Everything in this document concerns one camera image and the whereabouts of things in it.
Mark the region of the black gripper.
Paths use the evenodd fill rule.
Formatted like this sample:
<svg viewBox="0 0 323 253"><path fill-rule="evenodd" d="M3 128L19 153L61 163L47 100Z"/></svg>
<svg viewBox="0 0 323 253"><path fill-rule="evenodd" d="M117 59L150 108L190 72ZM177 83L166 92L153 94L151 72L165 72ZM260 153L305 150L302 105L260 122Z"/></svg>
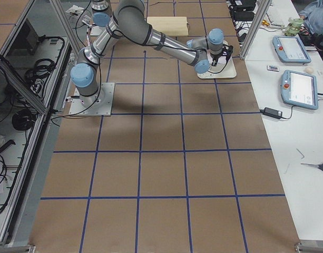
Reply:
<svg viewBox="0 0 323 253"><path fill-rule="evenodd" d="M233 53L233 46L223 44L220 51L210 51L210 56L212 57L212 66L218 65L218 60L221 57L226 58L226 62L229 61Z"/></svg>

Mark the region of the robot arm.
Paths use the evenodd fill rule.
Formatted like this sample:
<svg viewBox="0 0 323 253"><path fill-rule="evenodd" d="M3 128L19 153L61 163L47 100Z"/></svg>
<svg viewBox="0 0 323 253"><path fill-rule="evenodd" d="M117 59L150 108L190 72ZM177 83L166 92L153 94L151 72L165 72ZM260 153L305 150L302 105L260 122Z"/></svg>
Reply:
<svg viewBox="0 0 323 253"><path fill-rule="evenodd" d="M106 0L92 0L91 9L94 12L106 12L111 8L111 4Z"/></svg>
<svg viewBox="0 0 323 253"><path fill-rule="evenodd" d="M134 44L151 47L170 55L203 74L217 65L219 58L231 58L233 46L225 44L223 31L212 29L208 36L195 38L182 44L159 32L144 17L142 1L120 1L109 20L103 23L104 31L91 44L82 48L77 64L71 69L71 79L81 97L97 95L100 86L96 82L97 68L106 50L125 37Z"/></svg>

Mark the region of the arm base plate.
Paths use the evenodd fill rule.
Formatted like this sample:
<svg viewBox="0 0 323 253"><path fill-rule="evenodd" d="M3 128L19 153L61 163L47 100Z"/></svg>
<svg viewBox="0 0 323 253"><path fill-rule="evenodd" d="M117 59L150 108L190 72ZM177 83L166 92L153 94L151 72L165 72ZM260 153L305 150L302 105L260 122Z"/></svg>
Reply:
<svg viewBox="0 0 323 253"><path fill-rule="evenodd" d="M90 32L90 36L98 37L104 30L106 30L106 27L93 26Z"/></svg>
<svg viewBox="0 0 323 253"><path fill-rule="evenodd" d="M77 88L69 110L69 116L111 116L115 83L102 82L100 94L80 96Z"/></svg>

